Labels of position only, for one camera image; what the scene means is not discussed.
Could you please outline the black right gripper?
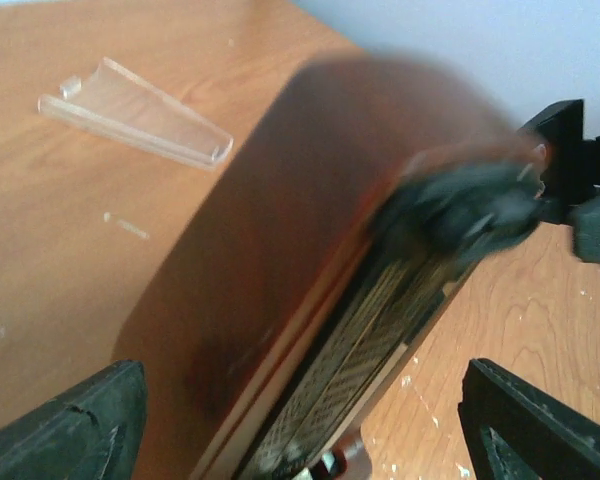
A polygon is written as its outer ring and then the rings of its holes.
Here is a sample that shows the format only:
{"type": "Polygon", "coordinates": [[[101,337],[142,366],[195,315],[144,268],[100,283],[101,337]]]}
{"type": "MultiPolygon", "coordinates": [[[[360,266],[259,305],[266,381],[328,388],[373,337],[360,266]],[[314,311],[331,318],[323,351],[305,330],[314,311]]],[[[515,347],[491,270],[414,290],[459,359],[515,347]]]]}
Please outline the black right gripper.
{"type": "Polygon", "coordinates": [[[570,224],[573,254],[600,264],[600,136],[584,139],[584,100],[561,100],[523,126],[540,138],[542,220],[570,224]]]}

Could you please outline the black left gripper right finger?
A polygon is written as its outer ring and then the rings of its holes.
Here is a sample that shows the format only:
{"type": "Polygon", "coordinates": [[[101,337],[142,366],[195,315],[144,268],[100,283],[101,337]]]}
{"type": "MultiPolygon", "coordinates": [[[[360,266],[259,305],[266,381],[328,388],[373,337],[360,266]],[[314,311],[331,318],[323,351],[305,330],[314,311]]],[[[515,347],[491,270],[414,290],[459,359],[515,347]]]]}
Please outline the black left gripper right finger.
{"type": "Polygon", "coordinates": [[[486,358],[458,405],[477,479],[600,479],[600,425],[486,358]]]}

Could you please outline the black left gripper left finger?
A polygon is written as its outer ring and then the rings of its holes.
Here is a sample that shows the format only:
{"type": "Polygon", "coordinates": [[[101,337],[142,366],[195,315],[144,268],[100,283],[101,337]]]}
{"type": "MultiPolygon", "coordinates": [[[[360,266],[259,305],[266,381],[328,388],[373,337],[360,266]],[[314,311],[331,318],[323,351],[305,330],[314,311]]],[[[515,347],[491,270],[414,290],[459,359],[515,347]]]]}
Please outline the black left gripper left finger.
{"type": "Polygon", "coordinates": [[[143,365],[117,361],[0,429],[0,479],[129,479],[146,419],[143,365]]]}

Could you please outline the brown wooden metronome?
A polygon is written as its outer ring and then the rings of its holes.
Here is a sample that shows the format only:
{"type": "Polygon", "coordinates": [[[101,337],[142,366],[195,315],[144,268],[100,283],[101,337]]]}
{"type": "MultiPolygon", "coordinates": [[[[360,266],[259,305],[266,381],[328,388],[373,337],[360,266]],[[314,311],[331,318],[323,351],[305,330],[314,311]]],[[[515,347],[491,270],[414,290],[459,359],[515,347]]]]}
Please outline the brown wooden metronome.
{"type": "Polygon", "coordinates": [[[546,149],[451,72],[303,66],[148,284],[137,479],[367,479],[364,416],[475,264],[538,224],[546,149]]]}

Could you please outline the clear plastic metronome cover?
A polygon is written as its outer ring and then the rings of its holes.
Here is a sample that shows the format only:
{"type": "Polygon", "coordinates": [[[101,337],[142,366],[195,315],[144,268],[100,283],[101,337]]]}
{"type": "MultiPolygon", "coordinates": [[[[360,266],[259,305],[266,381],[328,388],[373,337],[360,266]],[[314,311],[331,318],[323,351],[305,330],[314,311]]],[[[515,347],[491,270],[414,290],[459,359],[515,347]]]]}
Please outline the clear plastic metronome cover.
{"type": "Polygon", "coordinates": [[[110,58],[59,90],[39,97],[39,113],[184,165],[213,169],[234,145],[231,134],[110,58]]]}

